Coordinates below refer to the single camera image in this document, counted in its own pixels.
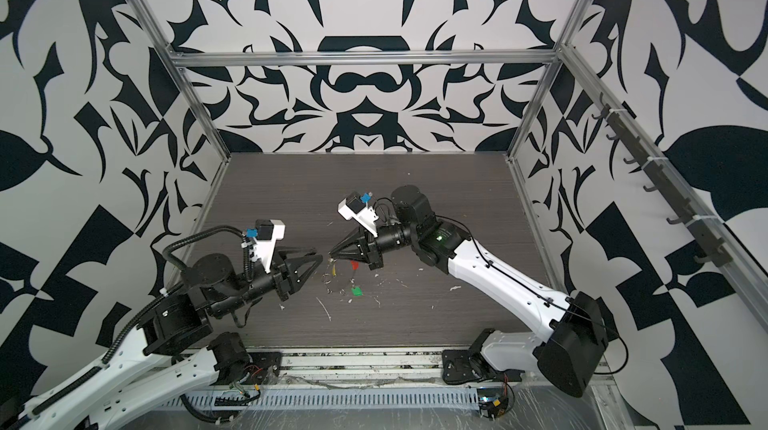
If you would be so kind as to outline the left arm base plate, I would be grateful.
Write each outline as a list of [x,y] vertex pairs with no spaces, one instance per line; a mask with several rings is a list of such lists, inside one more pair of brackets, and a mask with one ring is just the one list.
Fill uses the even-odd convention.
[[275,383],[281,374],[282,357],[280,351],[250,352],[250,362],[244,368],[244,374],[238,381],[243,386],[261,386]]

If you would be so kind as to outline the wall hook rack dark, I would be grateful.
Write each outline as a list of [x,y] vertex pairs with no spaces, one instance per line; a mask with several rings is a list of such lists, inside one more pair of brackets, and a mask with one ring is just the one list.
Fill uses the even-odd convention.
[[683,178],[671,161],[649,139],[625,108],[612,107],[600,96],[600,112],[594,119],[604,120],[613,131],[608,139],[619,141],[628,150],[630,158],[624,162],[641,170],[650,184],[645,192],[657,192],[665,200],[674,216],[666,218],[669,225],[683,225],[701,248],[695,254],[697,263],[712,263],[723,268],[733,261],[723,236],[715,230],[716,217],[694,202],[693,191],[686,188]]

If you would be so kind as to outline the small circuit board green led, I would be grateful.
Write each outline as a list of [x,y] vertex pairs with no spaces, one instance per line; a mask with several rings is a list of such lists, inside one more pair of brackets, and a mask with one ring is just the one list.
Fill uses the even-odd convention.
[[483,418],[496,420],[512,409],[515,395],[510,386],[478,390],[478,412]]

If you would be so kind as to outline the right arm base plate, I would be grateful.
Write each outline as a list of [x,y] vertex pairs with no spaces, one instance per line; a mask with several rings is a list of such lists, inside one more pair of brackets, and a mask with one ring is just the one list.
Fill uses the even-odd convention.
[[441,379],[447,385],[464,385],[489,381],[521,382],[523,370],[495,370],[478,352],[443,350]]

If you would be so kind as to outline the large wire keyring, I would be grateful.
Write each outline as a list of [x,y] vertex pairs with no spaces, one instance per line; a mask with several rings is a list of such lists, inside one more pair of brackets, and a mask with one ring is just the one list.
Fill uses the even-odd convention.
[[326,292],[340,297],[354,296],[352,288],[358,287],[355,280],[358,269],[353,270],[349,261],[330,259],[322,276]]

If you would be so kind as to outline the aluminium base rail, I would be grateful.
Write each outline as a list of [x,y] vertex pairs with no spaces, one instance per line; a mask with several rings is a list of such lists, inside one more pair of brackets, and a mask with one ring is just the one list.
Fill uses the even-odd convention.
[[443,350],[458,348],[392,347],[392,348],[255,348],[246,357],[215,365],[218,358],[207,349],[199,349],[172,364],[170,359],[152,355],[130,362],[114,358],[98,374],[119,389],[154,374],[169,374],[179,382],[190,380],[194,388],[202,385],[235,385],[250,362],[250,352],[280,351],[283,354],[280,378],[292,378],[310,385],[342,384],[381,386],[402,382],[447,385],[441,379]]

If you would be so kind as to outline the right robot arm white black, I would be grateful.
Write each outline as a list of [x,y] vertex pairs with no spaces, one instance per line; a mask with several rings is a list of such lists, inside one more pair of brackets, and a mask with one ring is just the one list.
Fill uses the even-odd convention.
[[598,301],[584,292],[570,296],[525,275],[488,251],[462,222],[437,214],[415,185],[388,197],[392,217],[380,219],[369,193],[351,192],[337,206],[358,228],[336,244],[335,260],[384,265],[384,255],[411,249],[419,260],[470,284],[511,312],[530,331],[528,337],[490,330],[474,354],[496,372],[535,370],[571,397],[582,396],[609,340],[619,336],[604,319]]

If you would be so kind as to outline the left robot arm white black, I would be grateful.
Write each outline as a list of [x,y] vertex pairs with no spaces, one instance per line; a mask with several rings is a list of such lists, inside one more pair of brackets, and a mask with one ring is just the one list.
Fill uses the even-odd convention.
[[2,428],[119,429],[190,391],[241,381],[251,356],[238,333],[213,336],[212,319],[271,292],[287,300],[322,261],[313,248],[285,247],[268,270],[238,273],[224,254],[200,258],[90,365],[23,404],[5,404]]

